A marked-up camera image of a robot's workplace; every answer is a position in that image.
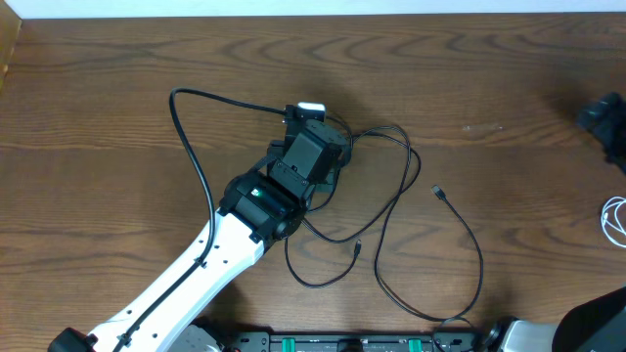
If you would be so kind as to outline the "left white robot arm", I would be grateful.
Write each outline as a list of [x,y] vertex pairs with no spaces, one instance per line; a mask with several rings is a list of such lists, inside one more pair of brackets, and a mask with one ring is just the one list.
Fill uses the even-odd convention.
[[195,241],[134,301],[86,334],[63,330],[50,350],[168,350],[229,282],[297,230],[349,143],[332,126],[308,120],[279,146],[228,184]]

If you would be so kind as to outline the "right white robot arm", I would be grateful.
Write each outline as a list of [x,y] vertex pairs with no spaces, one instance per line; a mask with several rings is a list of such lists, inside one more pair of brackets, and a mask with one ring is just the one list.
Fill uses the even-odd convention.
[[[606,160],[625,169],[625,100],[610,93],[582,109],[577,123],[603,146]],[[620,288],[572,309],[559,323],[555,351],[625,350],[625,289]]]

